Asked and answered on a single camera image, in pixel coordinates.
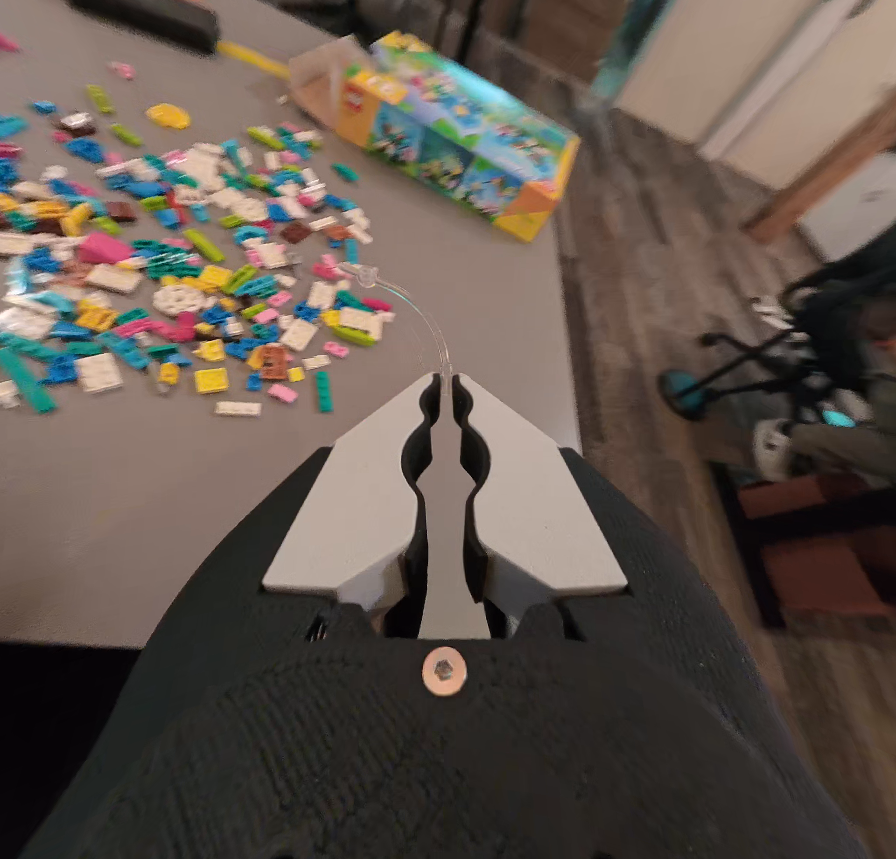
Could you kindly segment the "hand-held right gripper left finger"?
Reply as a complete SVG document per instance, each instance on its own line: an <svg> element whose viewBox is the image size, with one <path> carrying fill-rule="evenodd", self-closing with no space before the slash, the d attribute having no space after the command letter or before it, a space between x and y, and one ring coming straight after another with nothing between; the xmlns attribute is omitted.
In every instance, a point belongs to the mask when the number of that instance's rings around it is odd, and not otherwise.
<svg viewBox="0 0 896 859"><path fill-rule="evenodd" d="M332 443L263 575L267 593L357 605L385 625L420 625L439 374L420 377Z"/></svg>

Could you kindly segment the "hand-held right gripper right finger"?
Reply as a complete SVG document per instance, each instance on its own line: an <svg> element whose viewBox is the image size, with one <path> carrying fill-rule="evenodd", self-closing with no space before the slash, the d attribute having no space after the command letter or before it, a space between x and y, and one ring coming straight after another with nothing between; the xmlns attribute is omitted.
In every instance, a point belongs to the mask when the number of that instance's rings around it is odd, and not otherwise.
<svg viewBox="0 0 896 859"><path fill-rule="evenodd" d="M466 499L463 567L490 629L531 608L623 594L628 581L561 447L467 375L452 382Z"/></svg>

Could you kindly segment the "clear curved plastic rod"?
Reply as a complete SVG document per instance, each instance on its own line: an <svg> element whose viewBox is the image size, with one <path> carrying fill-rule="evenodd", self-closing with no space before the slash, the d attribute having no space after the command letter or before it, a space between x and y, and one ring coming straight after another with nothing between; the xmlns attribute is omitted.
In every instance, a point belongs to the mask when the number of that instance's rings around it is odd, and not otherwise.
<svg viewBox="0 0 896 859"><path fill-rule="evenodd" d="M392 297L395 297L408 305L409 308L420 316L420 319L426 326L426 329L434 342L435 350L438 353L439 365L437 368L432 366L430 370L432 372L437 372L440 376L441 396L444 398L451 398L454 364L444 333L435 316L433 316L424 305L421 305L420 300L415 298L412 293L409 293L405 287L384 279L379 270L375 267L360 263L341 261L337 264L337 269L346 278L353 277L353 279L364 288L371 288L380 290L384 293L389 293Z"/></svg>

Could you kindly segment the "grey desk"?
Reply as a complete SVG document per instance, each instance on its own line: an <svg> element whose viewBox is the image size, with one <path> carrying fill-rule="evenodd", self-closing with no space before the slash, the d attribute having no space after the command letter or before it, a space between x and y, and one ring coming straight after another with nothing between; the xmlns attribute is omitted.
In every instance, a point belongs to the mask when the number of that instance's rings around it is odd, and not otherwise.
<svg viewBox="0 0 896 859"><path fill-rule="evenodd" d="M31 100L86 109L89 83L152 154L228 139L257 153L247 127L307 126L278 103L280 79L107 26L64 0L2 0L2 33L21 46L2 54L2 114L29 119L22 170L32 179L60 164L97 188L91 167L57 148L28 109ZM184 108L190 127L152 124L144 113L159 103ZM361 259L435 316L454 370L579 449L558 216L524 244L331 135L310 166L363 208L373 241ZM258 419L216 416L216 398L197 395L185 375L162 396L127 368L117 391L54 388L50 414L2 409L2 639L142 646L242 517L320 446L438 367L420 316L373 293L396 320L379 346L329 367L330 414L316 408L312 383L298 384L292 405L246 392L234 362L226 397L261 401Z"/></svg>

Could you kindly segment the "pile of colourful toy bricks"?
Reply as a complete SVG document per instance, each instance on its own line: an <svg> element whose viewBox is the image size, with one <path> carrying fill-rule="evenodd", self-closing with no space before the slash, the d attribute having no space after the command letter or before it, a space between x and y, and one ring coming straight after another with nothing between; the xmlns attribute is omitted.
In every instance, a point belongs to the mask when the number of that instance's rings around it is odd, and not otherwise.
<svg viewBox="0 0 896 859"><path fill-rule="evenodd" d="M234 362L246 392L283 405L311 374L332 412L327 367L395 315L358 259L367 215L310 166L322 133L250 126L257 153L231 139L153 154L107 91L86 93L92 111L29 110L97 188L61 165L25 176L28 119L2 116L2 408L50 414L53 387L117 391L127 368L159 395L185 375L215 415L260 417L261 402L225 399Z"/></svg>

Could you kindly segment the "black mesh office chair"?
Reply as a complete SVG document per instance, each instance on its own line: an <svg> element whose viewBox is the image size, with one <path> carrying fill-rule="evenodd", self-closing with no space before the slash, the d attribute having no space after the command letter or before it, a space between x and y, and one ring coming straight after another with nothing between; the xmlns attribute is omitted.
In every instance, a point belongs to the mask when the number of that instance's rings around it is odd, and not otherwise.
<svg viewBox="0 0 896 859"><path fill-rule="evenodd" d="M777 297L782 326L756 345L705 332L703 348L724 345L735 354L697 377L669 369L657 377L666 406L687 421L702 420L719 400L761 392L781 395L798 424L822 424L823 404L836 391L868 396L871 351L858 336L859 317L872 300L894 297L894 227L841 260L790 283Z"/></svg>

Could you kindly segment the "colourful toy brick box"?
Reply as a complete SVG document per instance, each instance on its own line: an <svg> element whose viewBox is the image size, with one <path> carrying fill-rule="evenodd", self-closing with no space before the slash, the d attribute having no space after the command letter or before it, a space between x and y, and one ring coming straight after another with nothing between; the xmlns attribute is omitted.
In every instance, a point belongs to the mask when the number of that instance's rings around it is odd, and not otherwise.
<svg viewBox="0 0 896 859"><path fill-rule="evenodd" d="M413 34L332 39L287 77L319 124L523 243L566 193L580 137Z"/></svg>

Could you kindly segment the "white recycling bin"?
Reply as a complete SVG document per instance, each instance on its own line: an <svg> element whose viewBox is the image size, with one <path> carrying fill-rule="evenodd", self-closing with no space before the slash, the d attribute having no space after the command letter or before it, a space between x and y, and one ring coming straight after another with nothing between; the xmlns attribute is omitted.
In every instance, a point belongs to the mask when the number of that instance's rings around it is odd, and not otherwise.
<svg viewBox="0 0 896 859"><path fill-rule="evenodd" d="M798 230L824 262L845 258L879 237L895 218L895 150L869 160L798 222Z"/></svg>

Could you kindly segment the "yellow tape strip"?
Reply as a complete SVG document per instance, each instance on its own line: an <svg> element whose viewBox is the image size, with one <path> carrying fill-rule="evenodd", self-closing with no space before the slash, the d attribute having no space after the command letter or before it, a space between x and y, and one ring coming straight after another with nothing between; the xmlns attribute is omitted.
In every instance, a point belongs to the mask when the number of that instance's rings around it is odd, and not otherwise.
<svg viewBox="0 0 896 859"><path fill-rule="evenodd" d="M218 40L216 51L221 55L251 65L281 81L289 80L289 69L285 63L276 61L251 48L229 40Z"/></svg>

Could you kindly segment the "white door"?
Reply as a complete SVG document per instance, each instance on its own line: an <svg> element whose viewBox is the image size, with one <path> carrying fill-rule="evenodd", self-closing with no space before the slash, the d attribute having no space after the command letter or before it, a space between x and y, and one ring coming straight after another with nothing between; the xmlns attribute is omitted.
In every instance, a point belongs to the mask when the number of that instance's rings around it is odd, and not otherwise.
<svg viewBox="0 0 896 859"><path fill-rule="evenodd" d="M700 143L810 10L823 0L673 0L613 107Z"/></svg>
<svg viewBox="0 0 896 859"><path fill-rule="evenodd" d="M777 190L894 90L895 0L817 0L800 14L699 145Z"/></svg>

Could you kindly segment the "stack of cardboard boxes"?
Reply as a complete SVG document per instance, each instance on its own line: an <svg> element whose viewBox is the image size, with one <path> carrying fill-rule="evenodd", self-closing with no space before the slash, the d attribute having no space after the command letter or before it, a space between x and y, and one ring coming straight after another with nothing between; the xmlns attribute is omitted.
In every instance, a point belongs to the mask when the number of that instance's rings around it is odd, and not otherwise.
<svg viewBox="0 0 896 859"><path fill-rule="evenodd" d="M486 0L480 24L584 83L593 81L629 0Z"/></svg>

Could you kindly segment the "black rectangular case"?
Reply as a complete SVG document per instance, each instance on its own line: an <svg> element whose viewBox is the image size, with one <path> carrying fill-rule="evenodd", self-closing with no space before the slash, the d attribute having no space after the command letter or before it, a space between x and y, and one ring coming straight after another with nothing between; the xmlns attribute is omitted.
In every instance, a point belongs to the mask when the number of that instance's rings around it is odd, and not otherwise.
<svg viewBox="0 0 896 859"><path fill-rule="evenodd" d="M66 0L75 9L211 56L219 40L214 12L186 0Z"/></svg>

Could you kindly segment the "wooden post with red sign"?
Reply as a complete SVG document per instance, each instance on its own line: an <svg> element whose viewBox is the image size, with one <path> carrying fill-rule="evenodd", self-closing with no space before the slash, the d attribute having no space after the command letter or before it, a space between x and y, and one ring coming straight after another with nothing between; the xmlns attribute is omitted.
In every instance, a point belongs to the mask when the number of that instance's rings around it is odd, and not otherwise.
<svg viewBox="0 0 896 859"><path fill-rule="evenodd" d="M762 245L785 237L803 215L894 142L895 90L890 89L868 116L741 223L740 231Z"/></svg>

